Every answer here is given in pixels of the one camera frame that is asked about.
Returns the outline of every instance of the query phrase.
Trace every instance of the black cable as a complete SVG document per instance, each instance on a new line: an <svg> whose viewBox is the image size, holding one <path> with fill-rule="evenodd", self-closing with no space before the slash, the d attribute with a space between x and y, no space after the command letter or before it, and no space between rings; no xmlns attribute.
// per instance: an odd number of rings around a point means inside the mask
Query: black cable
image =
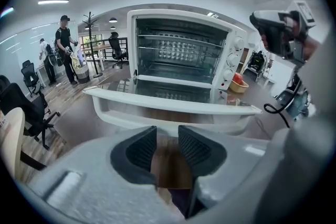
<svg viewBox="0 0 336 224"><path fill-rule="evenodd" d="M295 91L294 91L292 97L288 100L288 102L287 102L282 108L280 108L280 109L276 109L273 105L271 105L271 104L269 104L269 103L264 104L264 109L265 109L265 111L268 112L268 113L270 113L270 114L279 114L280 117L282 117L282 119L284 120L285 125L287 126L287 128L290 128L290 127L289 127L289 124L288 124L288 122L287 122L285 116L284 116L281 112L282 112L282 110L284 110L284 109L289 105L289 103L294 99L294 97L296 96L296 94L297 94L298 91L299 91L300 86L301 86L301 80L299 81L299 83L298 83L298 85L297 85L297 87L296 87L296 89L295 89Z"/></svg>

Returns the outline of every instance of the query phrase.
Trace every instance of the white table surface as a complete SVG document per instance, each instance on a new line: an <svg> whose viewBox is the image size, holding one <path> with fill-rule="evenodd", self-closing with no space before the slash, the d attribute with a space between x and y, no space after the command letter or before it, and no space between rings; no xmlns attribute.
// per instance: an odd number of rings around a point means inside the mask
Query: white table surface
<svg viewBox="0 0 336 224"><path fill-rule="evenodd" d="M18 177L25 113L21 108L14 108L5 116L9 122L9 131L1 145L0 152L9 174Z"/></svg>

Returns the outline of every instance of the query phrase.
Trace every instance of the black office chair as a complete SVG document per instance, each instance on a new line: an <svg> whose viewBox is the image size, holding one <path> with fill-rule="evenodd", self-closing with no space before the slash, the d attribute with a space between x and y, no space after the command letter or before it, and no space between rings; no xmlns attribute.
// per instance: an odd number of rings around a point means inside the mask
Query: black office chair
<svg viewBox="0 0 336 224"><path fill-rule="evenodd" d="M0 93L3 92L9 85L10 81L4 75L0 75Z"/></svg>
<svg viewBox="0 0 336 224"><path fill-rule="evenodd" d="M35 72L34 64L29 60L25 61L22 64L21 73L23 74L23 81L28 88L30 97L33 96L33 93L36 92L36 84L38 83L38 75Z"/></svg>
<svg viewBox="0 0 336 224"><path fill-rule="evenodd" d="M114 68L117 65L120 65L120 69L122 69L122 65L126 64L129 65L128 61L123 61L123 58L127 57L127 52L122 53L120 45L119 45L119 34L117 32L112 32L112 35L109 38L109 43L111 45L112 50L114 50L114 53L112 53L112 56L114 59L117 60L117 63L115 63L112 68Z"/></svg>
<svg viewBox="0 0 336 224"><path fill-rule="evenodd" d="M22 93L20 87L16 83L11 83L0 93L0 108L7 114L14 108L22 108L25 113L25 120L31 127L24 132L24 135L33 136L36 141L39 141L38 135L42 132L42 145L45 149L49 149L46 145L46 130L54 127L49 122L55 115L60 116L59 112L53 113L46 120L44 119L45 108L48 106L40 87L37 89L39 96L30 102Z"/></svg>

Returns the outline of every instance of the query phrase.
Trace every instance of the ceiling light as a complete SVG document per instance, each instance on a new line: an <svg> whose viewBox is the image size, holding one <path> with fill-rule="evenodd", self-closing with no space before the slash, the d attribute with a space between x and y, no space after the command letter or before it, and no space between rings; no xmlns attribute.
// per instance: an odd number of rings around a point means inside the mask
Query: ceiling light
<svg viewBox="0 0 336 224"><path fill-rule="evenodd" d="M13 36L11 36L11 37L9 37L9 38L6 38L5 40L1 41L0 44L2 44L3 42L5 42L5 41L7 41L7 40L9 40L10 38L15 37L15 36L17 36L17 34L15 34L15 35L13 35Z"/></svg>
<svg viewBox="0 0 336 224"><path fill-rule="evenodd" d="M47 24L47 25L40 25L40 26L37 26L37 27L34 27L32 28L32 30L36 29L36 28L40 28L40 27L44 27L44 26L48 26L48 25L51 25L51 24Z"/></svg>
<svg viewBox="0 0 336 224"><path fill-rule="evenodd" d="M16 45L18 45L18 44L20 44L20 42L19 43L17 43L17 44L15 44L15 45L12 45L12 46L10 46L8 49L6 49L6 50L9 50L9 49L11 49L11 48L13 48L13 47L15 47Z"/></svg>
<svg viewBox="0 0 336 224"><path fill-rule="evenodd" d="M42 35L44 35L44 34L39 34L39 35L34 36L34 37L39 37L39 36L42 36ZM34 37L31 37L30 39L32 39L32 38L34 38Z"/></svg>
<svg viewBox="0 0 336 224"><path fill-rule="evenodd" d="M18 48L17 50L14 50L12 53L14 53L14 52L16 52L16 51L18 51L18 50L21 50L22 48Z"/></svg>
<svg viewBox="0 0 336 224"><path fill-rule="evenodd" d="M45 5L45 4L65 4L68 3L68 0L43 0L39 1L39 5Z"/></svg>
<svg viewBox="0 0 336 224"><path fill-rule="evenodd" d="M13 12L13 11L14 11L13 7L5 9L3 12L1 12L0 18L4 17L5 15L7 15L8 13Z"/></svg>

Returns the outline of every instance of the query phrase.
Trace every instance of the floor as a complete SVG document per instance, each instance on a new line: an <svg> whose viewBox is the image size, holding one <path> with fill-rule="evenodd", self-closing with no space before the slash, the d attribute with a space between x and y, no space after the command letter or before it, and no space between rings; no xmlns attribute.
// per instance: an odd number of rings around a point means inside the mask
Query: floor
<svg viewBox="0 0 336 224"><path fill-rule="evenodd" d="M55 85L43 89L43 94L48 102L48 107L51 112L60 112L64 114L73 103L75 103L79 98L83 96L82 90L87 87L95 86L100 84L103 80L113 75L115 72L121 72L121 69L113 69L112 65L114 62L106 61L104 63L105 71L103 75L98 78L93 78L95 74L95 68L93 62L89 62L90 78L91 80L85 84L77 84L75 86L69 83L69 80L66 75L58 78L57 83L60 85ZM58 121L58 117L55 116L51 121L51 124L55 124ZM24 136L22 150L32 158L37 161L50 165L60 156L64 155L70 150L70 146L67 145L66 141L57 133L55 129L48 129L46 131L46 144L50 147L49 150L46 150L42 147L42 139L39 136L40 141L36 142L32 137ZM30 166L20 162L20 176L19 180L23 183L28 184L31 179L39 171L31 168Z"/></svg>

